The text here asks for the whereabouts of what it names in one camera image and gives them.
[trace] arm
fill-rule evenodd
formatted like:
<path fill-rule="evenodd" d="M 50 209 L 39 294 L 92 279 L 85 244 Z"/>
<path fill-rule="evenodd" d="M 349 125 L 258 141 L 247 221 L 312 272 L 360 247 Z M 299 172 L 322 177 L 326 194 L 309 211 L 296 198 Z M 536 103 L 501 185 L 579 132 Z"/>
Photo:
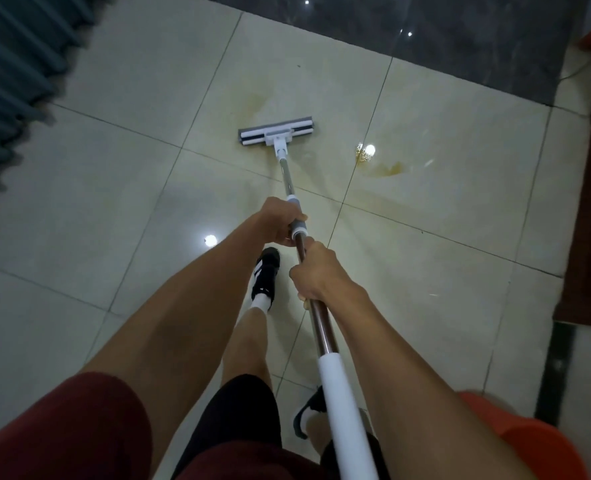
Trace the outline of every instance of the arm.
<path fill-rule="evenodd" d="M 220 244 L 172 276 L 83 372 L 122 379 L 144 404 L 153 435 L 153 474 L 172 436 L 220 364 L 251 272 L 268 242 L 290 245 L 288 225 L 306 219 L 270 197 Z"/>
<path fill-rule="evenodd" d="M 535 478 L 389 325 L 333 251 L 308 239 L 307 258 L 290 275 L 338 322 L 393 478 Z"/>

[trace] orange chair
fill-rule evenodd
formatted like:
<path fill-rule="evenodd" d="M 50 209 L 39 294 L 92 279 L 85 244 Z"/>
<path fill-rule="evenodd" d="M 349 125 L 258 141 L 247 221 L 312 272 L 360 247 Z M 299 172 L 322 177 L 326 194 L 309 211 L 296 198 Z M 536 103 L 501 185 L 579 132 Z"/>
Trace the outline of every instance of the orange chair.
<path fill-rule="evenodd" d="M 458 395 L 511 445 L 539 480 L 589 480 L 580 455 L 558 429 L 538 419 L 508 413 L 471 392 Z"/>

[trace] gray curtain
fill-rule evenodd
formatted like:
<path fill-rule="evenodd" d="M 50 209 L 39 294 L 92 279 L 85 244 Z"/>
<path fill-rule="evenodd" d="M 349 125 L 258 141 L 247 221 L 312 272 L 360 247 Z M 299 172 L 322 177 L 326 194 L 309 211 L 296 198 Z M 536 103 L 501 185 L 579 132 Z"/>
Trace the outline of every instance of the gray curtain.
<path fill-rule="evenodd" d="M 67 70 L 63 51 L 81 45 L 77 26 L 95 22 L 93 1 L 0 0 L 0 163 L 12 157 L 5 144 L 44 118 L 32 104 L 53 94 L 48 77 Z"/>

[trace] flat mop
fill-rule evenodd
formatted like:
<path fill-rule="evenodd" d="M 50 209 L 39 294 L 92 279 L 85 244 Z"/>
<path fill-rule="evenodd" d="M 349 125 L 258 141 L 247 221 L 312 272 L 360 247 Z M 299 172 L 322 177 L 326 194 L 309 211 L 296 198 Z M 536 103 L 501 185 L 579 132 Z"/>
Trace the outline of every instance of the flat mop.
<path fill-rule="evenodd" d="M 296 189 L 291 181 L 289 165 L 286 161 L 286 144 L 293 136 L 314 132 L 314 121 L 309 118 L 284 121 L 268 126 L 258 126 L 238 131 L 238 138 L 244 145 L 265 143 L 275 149 L 284 181 L 286 199 L 300 207 Z M 305 259 L 305 237 L 307 225 L 302 221 L 291 224 L 291 239 L 298 250 L 298 259 Z M 318 349 L 318 368 L 323 380 L 324 398 L 327 404 L 329 421 L 332 427 L 333 445 L 338 459 L 340 476 L 343 480 L 377 479 L 378 473 L 367 441 L 358 405 L 351 392 L 351 386 L 344 370 L 338 344 L 333 335 L 332 323 L 327 306 L 319 300 L 309 300 L 309 315 L 314 326 L 314 336 Z"/>

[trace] black sneaker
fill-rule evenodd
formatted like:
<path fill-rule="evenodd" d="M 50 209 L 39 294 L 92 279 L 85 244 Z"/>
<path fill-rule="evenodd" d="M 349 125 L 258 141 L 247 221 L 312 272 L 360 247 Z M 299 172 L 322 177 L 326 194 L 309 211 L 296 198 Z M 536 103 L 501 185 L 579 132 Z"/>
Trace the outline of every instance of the black sneaker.
<path fill-rule="evenodd" d="M 275 248 L 266 248 L 262 251 L 253 270 L 256 281 L 251 289 L 251 299 L 258 293 L 267 295 L 271 304 L 275 297 L 275 277 L 280 269 L 280 253 Z"/>
<path fill-rule="evenodd" d="M 305 421 L 307 421 L 314 413 L 325 412 L 327 412 L 327 403 L 324 401 L 323 387 L 320 386 L 293 418 L 293 430 L 295 431 L 295 435 L 298 438 L 306 440 L 309 436 L 303 431 L 304 426 L 306 426 L 302 424 L 303 416 L 305 417 Z"/>

